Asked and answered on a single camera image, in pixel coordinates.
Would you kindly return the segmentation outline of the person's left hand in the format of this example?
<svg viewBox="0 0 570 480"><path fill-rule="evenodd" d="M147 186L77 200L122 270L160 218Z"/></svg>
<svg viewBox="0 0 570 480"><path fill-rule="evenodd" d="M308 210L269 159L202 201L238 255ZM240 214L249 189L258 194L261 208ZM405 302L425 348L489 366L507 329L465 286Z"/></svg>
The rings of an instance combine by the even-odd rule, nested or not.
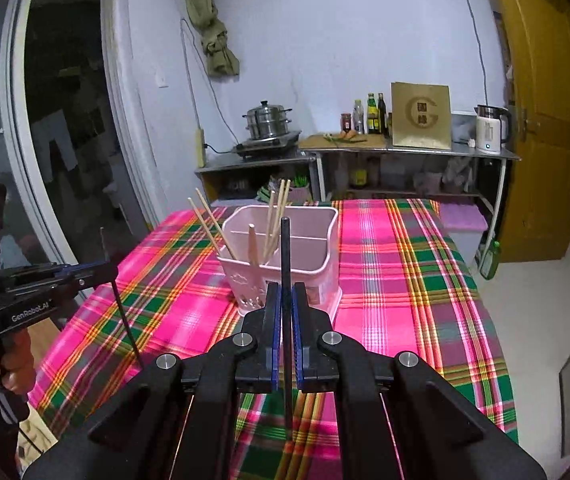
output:
<svg viewBox="0 0 570 480"><path fill-rule="evenodd" d="M0 378L8 390L22 396L34 388L35 360L28 330L12 335L12 342L0 361Z"/></svg>

